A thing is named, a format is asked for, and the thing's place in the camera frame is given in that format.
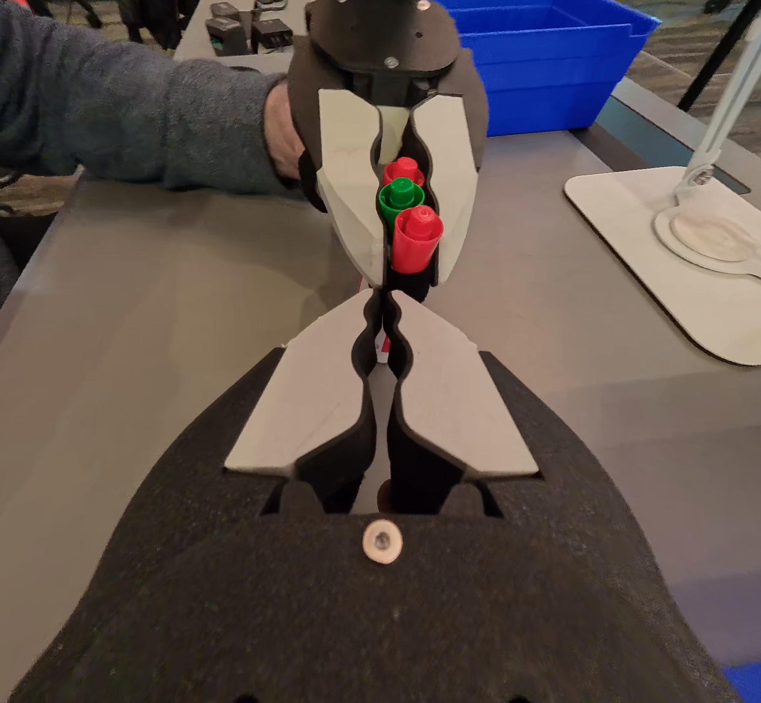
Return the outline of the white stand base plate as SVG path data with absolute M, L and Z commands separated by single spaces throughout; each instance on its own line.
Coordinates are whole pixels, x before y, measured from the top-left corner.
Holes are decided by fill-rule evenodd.
M 677 239 L 670 222 L 683 172 L 580 175 L 565 194 L 695 345 L 731 364 L 759 366 L 759 254 L 751 259 L 756 274 L 739 273 L 740 262 L 709 259 Z

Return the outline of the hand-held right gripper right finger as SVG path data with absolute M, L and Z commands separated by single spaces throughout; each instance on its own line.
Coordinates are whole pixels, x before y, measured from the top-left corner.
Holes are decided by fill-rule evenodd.
M 539 472 L 484 357 L 459 328 L 399 290 L 384 329 L 396 377 L 386 431 L 390 502 L 398 513 L 437 513 L 463 482 Z

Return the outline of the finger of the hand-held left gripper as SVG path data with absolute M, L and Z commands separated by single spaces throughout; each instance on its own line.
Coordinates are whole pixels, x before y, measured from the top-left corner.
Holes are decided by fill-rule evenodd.
M 346 89 L 320 89 L 318 105 L 318 192 L 348 257 L 362 277 L 379 288 L 386 267 L 384 221 L 377 210 L 380 179 L 375 169 L 381 115 Z
M 442 285 L 467 238 L 478 184 L 463 100 L 447 95 L 425 100 L 412 110 L 411 130 L 428 193 L 443 222 L 435 273 L 435 283 Z

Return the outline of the red dry-erase marker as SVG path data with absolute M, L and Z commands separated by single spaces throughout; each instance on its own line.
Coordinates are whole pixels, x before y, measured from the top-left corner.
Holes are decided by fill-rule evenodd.
M 443 232 L 443 221 L 431 207 L 418 205 L 401 211 L 394 222 L 392 269 L 406 275 L 425 270 Z
M 384 167 L 384 186 L 387 186 L 393 180 L 398 178 L 409 179 L 421 188 L 424 185 L 423 172 L 419 169 L 417 162 L 408 156 L 401 156 Z

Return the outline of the person's left hand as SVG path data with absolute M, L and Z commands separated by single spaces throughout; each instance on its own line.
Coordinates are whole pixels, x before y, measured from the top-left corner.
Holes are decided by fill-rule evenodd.
M 263 107 L 263 135 L 268 154 L 281 179 L 299 181 L 304 144 L 294 126 L 289 88 L 280 80 L 269 91 Z

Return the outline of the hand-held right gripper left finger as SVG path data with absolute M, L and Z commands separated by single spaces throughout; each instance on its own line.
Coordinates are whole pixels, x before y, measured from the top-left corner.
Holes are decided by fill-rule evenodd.
M 376 335 L 377 291 L 365 289 L 273 350 L 225 470 L 303 481 L 326 512 L 347 513 L 375 458 Z

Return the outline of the green dry-erase marker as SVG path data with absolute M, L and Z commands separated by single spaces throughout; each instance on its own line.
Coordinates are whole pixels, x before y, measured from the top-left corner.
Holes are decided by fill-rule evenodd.
M 412 179 L 397 177 L 380 190 L 378 203 L 384 222 L 393 234 L 400 213 L 424 204 L 424 191 Z

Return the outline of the clear plastic suction mount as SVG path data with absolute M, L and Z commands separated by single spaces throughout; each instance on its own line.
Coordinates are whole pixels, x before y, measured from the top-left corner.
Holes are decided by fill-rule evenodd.
M 698 268 L 760 278 L 759 237 L 726 216 L 676 206 L 657 213 L 652 228 L 661 245 Z

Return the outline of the person's left forearm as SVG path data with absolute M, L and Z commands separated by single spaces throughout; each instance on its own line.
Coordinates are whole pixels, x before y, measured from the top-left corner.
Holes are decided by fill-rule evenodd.
M 284 80 L 176 62 L 132 42 L 1 7 L 1 163 L 27 175 L 275 194 L 263 107 Z

